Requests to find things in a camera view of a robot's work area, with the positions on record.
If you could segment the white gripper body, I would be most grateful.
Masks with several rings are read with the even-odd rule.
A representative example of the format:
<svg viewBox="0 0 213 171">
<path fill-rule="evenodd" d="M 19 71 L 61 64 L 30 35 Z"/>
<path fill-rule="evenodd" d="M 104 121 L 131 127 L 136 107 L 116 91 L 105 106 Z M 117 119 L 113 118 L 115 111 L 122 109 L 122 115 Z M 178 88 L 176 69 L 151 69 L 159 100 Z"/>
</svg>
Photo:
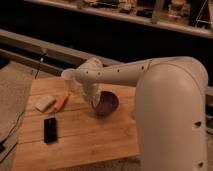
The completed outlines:
<svg viewBox="0 0 213 171">
<path fill-rule="evenodd" d="M 84 100 L 91 104 L 97 104 L 100 100 L 100 90 L 98 84 L 83 84 L 82 97 Z"/>
</svg>

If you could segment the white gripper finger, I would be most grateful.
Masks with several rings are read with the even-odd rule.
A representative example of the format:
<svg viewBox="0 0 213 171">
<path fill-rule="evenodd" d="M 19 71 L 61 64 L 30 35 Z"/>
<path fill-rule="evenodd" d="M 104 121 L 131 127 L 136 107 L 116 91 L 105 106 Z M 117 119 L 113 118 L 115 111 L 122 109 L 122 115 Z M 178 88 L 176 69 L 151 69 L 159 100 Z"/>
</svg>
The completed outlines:
<svg viewBox="0 0 213 171">
<path fill-rule="evenodd" d="M 98 111 L 98 109 L 99 109 L 98 106 L 99 106 L 99 101 L 98 102 L 97 101 L 91 102 L 91 107 L 92 107 L 93 110 Z"/>
</svg>

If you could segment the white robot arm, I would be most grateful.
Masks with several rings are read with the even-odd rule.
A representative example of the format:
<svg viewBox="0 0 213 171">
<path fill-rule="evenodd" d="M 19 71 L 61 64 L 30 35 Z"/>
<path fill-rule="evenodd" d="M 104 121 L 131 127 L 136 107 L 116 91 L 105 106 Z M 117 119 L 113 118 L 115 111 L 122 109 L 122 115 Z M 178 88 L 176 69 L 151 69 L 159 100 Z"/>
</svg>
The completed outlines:
<svg viewBox="0 0 213 171">
<path fill-rule="evenodd" d="M 75 70 L 91 94 L 94 83 L 129 85 L 142 171 L 207 171 L 205 94 L 208 74 L 192 57 L 147 59 L 102 67 L 92 58 Z"/>
</svg>

